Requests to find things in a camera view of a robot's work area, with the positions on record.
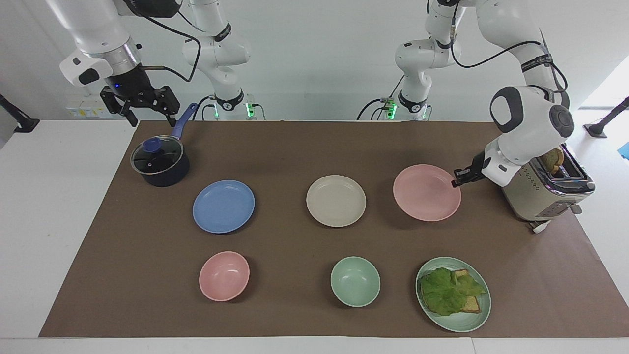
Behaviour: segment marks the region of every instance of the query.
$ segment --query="power outlet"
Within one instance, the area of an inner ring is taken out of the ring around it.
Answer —
[[[111,118],[100,96],[71,96],[65,108],[76,118]]]

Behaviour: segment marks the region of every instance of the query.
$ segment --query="pink bowl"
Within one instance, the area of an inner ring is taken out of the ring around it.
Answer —
[[[208,299],[229,301],[245,290],[249,282],[249,263],[240,253],[216,253],[205,262],[199,274],[199,287]]]
[[[418,164],[400,172],[393,196],[408,215],[422,221],[451,217],[461,205],[461,189],[452,187],[452,175],[439,167]]]

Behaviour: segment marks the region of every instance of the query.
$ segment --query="bread slice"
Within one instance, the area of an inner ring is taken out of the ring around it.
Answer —
[[[463,275],[469,275],[469,270],[467,269],[459,269],[454,271],[455,277],[462,277]],[[479,314],[481,313],[481,307],[478,304],[478,300],[475,296],[468,296],[465,299],[465,305],[461,309],[461,312],[467,312],[469,314]]]
[[[550,174],[557,173],[559,167],[564,163],[564,152],[559,147],[548,151],[540,157],[544,163],[544,167],[546,167]]]

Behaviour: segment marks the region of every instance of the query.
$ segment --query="brown paper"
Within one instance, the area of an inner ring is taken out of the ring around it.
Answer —
[[[138,127],[40,336],[460,336],[433,324],[415,296],[417,271],[438,256],[468,262],[489,286],[491,315],[470,336],[629,336],[629,309],[572,214],[534,235],[487,180],[463,186],[445,221],[421,222],[396,205],[400,171],[468,166],[499,134],[491,123],[190,122],[189,174],[156,188],[129,154],[168,131],[164,122]],[[354,225],[333,229],[308,213],[308,187],[328,174],[365,190]],[[191,210],[224,179],[246,183],[256,207],[241,229],[218,236],[197,227]],[[199,271],[225,250],[247,258],[251,279],[235,300],[211,302]],[[333,265],[351,255],[382,278],[380,296],[361,309],[330,288]]]

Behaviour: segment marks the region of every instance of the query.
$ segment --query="pot lid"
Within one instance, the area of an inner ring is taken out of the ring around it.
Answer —
[[[184,146],[171,135],[145,140],[131,155],[131,165],[142,174],[164,172],[173,167],[184,153]]]

